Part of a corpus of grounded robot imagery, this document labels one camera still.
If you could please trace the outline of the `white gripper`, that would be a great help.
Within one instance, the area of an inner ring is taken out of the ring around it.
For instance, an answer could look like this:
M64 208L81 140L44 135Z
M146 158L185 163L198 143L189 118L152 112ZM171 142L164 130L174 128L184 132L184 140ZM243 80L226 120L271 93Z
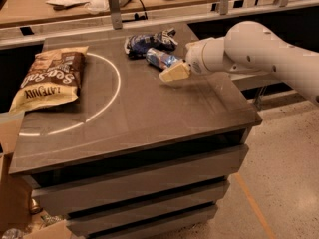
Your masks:
M159 78L165 82L187 79L190 71L197 75L206 75L207 69L202 57L206 42L203 40L187 43L185 62L176 62L171 67L163 70Z

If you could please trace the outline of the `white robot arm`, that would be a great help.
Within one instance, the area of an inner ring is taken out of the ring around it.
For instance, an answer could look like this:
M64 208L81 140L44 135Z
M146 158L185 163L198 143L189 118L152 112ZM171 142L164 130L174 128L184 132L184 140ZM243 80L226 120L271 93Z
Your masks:
M185 58L159 74L165 82L192 74L264 72L319 104L319 53L291 45L260 23L243 21L225 36L186 45Z

